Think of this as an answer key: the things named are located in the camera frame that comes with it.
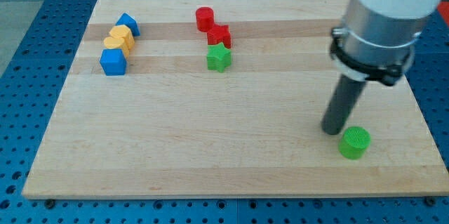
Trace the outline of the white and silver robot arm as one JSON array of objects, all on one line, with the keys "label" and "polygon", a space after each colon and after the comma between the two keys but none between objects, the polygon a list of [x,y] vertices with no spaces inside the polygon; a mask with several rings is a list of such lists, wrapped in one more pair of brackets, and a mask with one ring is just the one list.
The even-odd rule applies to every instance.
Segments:
[{"label": "white and silver robot arm", "polygon": [[441,0],[350,0],[332,29],[330,56],[342,83],[393,86],[411,67],[418,40]]}]

